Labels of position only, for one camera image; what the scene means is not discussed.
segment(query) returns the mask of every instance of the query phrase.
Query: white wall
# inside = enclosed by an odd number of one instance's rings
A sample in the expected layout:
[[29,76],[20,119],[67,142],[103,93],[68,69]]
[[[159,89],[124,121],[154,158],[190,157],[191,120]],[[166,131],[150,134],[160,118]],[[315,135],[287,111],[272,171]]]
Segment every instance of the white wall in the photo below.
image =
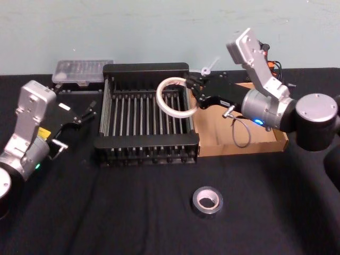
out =
[[339,0],[2,0],[0,74],[58,60],[187,62],[239,69],[225,44],[247,27],[283,67],[339,67]]

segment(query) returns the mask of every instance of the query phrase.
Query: black bracket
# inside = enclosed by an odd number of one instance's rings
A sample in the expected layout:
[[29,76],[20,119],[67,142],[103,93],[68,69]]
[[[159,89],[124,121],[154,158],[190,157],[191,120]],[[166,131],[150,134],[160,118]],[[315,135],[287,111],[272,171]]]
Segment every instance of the black bracket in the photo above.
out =
[[67,128],[80,129],[83,125],[93,120],[97,114],[94,111],[95,105],[96,102],[93,101],[82,115],[77,115],[70,107],[63,104],[56,105],[55,109],[40,125],[41,128],[50,132],[46,142],[49,143]]
[[221,105],[229,108],[235,106],[235,111],[241,112],[243,100],[250,90],[249,88],[230,83],[223,75],[197,78],[189,76],[186,79],[186,87],[192,94],[201,109],[211,105]]

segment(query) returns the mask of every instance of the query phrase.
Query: black tape roll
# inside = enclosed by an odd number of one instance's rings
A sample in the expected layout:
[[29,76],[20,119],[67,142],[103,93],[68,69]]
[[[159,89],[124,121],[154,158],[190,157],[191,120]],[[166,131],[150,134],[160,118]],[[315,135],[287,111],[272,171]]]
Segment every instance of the black tape roll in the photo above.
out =
[[[202,199],[210,199],[214,205],[205,207],[201,204]],[[192,207],[195,213],[202,218],[213,218],[222,209],[223,197],[218,190],[213,187],[204,186],[195,191],[192,196]]]

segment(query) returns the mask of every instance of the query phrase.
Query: metal rod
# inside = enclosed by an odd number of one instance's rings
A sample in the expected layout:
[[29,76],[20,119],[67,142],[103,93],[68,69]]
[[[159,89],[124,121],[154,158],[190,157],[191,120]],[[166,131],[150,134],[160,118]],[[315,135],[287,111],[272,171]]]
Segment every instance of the metal rod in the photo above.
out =
[[163,134],[162,110],[159,108],[159,134]]
[[[155,96],[152,97],[152,114],[153,114],[153,126],[154,126],[154,134],[156,134],[156,99]],[[154,153],[157,153],[157,147],[154,147]]]
[[139,122],[139,135],[143,135],[143,97],[140,98],[140,122]]
[[136,118],[137,118],[137,97],[133,102],[133,135],[136,135]]
[[[184,104],[186,106],[185,110],[189,110],[190,109],[190,90],[188,88],[184,89],[183,94],[185,94],[184,96]],[[188,120],[188,133],[190,132],[190,130],[194,130],[194,125],[193,125],[193,119],[192,117],[186,118]]]
[[[181,105],[180,105],[180,95],[177,96],[177,107],[178,107],[178,111],[181,110]],[[180,133],[183,134],[183,126],[182,126],[182,119],[179,118],[178,119],[180,121]]]
[[[174,109],[174,95],[171,95],[171,108]],[[176,122],[175,122],[175,118],[172,117],[172,128],[173,128],[173,132],[174,134],[176,134]]]
[[107,93],[108,93],[108,80],[105,79],[104,84],[104,94],[103,94],[103,104],[101,107],[101,117],[100,117],[100,128],[99,132],[104,134],[104,123],[105,123],[105,116],[107,111]]
[[154,121],[154,134],[156,134],[156,102],[155,102],[155,97],[152,98],[152,114],[153,114],[153,121]]
[[106,112],[106,130],[105,130],[105,136],[108,136],[109,130],[110,130],[110,120],[111,120],[111,107],[112,107],[112,96],[111,96],[111,87],[110,84],[108,84],[108,109]]
[[[166,103],[166,105],[169,105],[168,104],[168,96],[167,95],[165,95],[165,103]],[[170,134],[169,115],[167,115],[167,114],[165,114],[165,121],[166,121],[166,133]]]
[[113,116],[113,131],[112,131],[113,137],[116,135],[117,112],[118,112],[118,97],[116,97],[115,113],[114,113],[114,116]]
[[129,131],[130,131],[130,105],[131,105],[131,97],[129,96],[129,100],[127,101],[126,136],[129,135]]
[[150,134],[150,127],[149,127],[149,114],[150,114],[150,110],[149,110],[149,95],[147,95],[147,135]]
[[124,96],[122,97],[122,110],[121,110],[121,128],[119,130],[119,135],[123,135],[123,120],[124,120]]

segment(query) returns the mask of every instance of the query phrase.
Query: blue led light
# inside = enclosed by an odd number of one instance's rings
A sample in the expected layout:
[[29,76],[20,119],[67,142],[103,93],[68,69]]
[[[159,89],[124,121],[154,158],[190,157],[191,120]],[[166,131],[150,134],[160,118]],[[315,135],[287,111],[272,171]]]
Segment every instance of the blue led light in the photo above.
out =
[[263,122],[263,121],[261,121],[261,120],[258,120],[258,119],[254,120],[254,122],[255,122],[256,124],[259,124],[259,125],[261,125],[261,126],[264,124],[264,122]]

